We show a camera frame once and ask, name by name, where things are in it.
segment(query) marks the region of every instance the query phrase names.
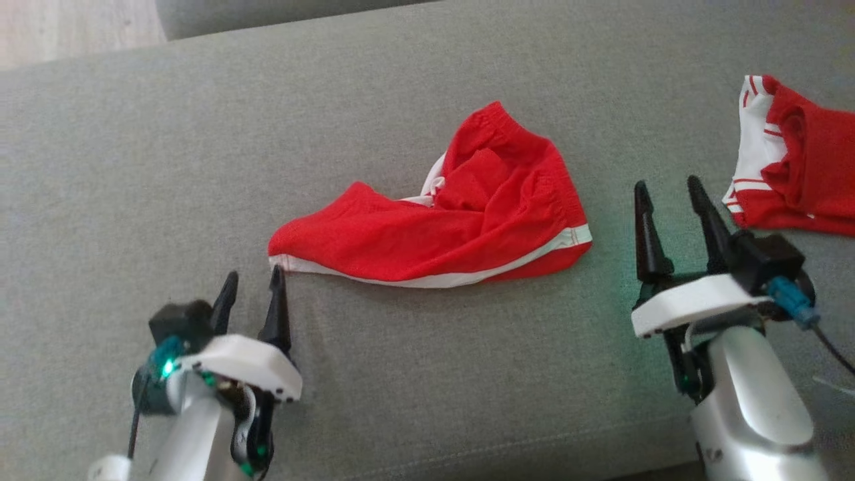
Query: couch cushion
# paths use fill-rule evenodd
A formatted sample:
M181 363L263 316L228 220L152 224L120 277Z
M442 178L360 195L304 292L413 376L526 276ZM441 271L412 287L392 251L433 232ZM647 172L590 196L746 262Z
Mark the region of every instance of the couch cushion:
M233 329L254 335L276 228L355 180L414 195L494 99L562 151L593 249L450 290L289 276L305 393L276 414L269 478L595 480L693 459L691 402L629 322L632 186L647 179L678 269L701 268L685 179L727 187L742 75L855 108L847 22L798 3L426 3L3 74L4 469L72 479L121 452L151 314L237 269ZM851 358L855 242L787 236ZM846 379L819 343L769 338L820 432L855 431L851 401L811 379ZM168 426L144 419L138 478Z
M170 40L430 0L155 0Z

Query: black cable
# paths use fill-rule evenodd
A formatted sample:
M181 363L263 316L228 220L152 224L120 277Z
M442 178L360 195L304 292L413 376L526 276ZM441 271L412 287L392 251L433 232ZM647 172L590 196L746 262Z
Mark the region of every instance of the black cable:
M825 346L826 349L828 349L831 355L834 356L835 359L837 359L837 362L841 363L843 367L845 367L846 370L849 371L850 374L855 376L855 367L852 367L852 364L850 364L849 361L847 361L846 358L843 357L843 354L840 354L840 352L834 347L831 341L828 340L828 337L823 334L823 331L819 329L819 325L813 324L811 326L811 329L813 329L813 333L817 335L819 341Z
M139 406L143 402L143 396L145 395L145 389L149 387L149 378L146 376L143 381L143 387L139 390L139 394L137 394L137 399L133 403L133 418L131 419L131 436L130 439L127 440L127 458L129 460L133 460L133 452L137 448L137 429L139 428Z

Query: green led light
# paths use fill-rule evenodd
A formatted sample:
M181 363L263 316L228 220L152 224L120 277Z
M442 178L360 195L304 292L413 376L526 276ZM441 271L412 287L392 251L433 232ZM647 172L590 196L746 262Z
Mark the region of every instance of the green led light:
M161 370L161 377L169 377L172 372L175 371L175 363L172 360L166 361L166 364L163 365L163 369Z
M250 478L252 478L255 475L255 472L252 469L252 466L250 466L250 463L244 463L244 464L240 465L240 470L243 471L244 474L249 476Z

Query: wooden floor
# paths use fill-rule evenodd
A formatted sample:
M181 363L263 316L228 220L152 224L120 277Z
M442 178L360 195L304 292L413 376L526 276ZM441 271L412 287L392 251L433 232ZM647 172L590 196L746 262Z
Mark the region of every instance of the wooden floor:
M166 41L154 0L0 0L0 68Z

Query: red cloth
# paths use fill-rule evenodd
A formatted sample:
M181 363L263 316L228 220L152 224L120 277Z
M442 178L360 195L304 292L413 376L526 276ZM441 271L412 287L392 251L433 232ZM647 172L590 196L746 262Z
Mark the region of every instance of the red cloth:
M549 274L591 246L557 148L499 103L451 141L433 206L354 183L330 206L276 231L271 263L365 282L444 288Z
M762 174L787 207L855 222L855 113L819 107L784 85L766 117L781 128L787 154Z
M768 75L762 84L754 79L760 80L746 77L740 93L747 147L740 148L732 196L724 200L734 220L744 228L855 236L855 113L819 107ZM756 127L742 114L764 109L765 126ZM757 142L765 148L752 149ZM743 158L744 151L763 158ZM756 176L753 164L763 166Z

